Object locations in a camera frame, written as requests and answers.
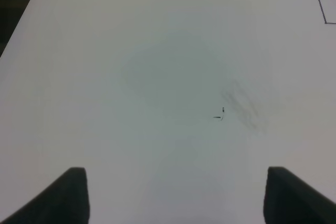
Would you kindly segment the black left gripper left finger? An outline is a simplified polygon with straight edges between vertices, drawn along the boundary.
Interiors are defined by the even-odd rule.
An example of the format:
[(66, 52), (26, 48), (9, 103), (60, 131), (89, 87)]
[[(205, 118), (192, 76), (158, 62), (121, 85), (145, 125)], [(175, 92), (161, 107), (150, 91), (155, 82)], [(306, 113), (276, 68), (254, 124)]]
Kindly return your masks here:
[(88, 223), (89, 219), (86, 170), (72, 167), (1, 223)]

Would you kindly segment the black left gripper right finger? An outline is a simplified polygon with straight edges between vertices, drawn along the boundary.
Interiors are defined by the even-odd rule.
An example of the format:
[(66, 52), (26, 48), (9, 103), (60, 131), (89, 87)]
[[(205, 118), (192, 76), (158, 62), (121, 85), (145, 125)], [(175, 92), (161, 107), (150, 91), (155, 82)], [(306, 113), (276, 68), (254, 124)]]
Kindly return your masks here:
[(335, 203), (284, 167), (269, 167), (264, 207), (266, 224), (335, 223)]

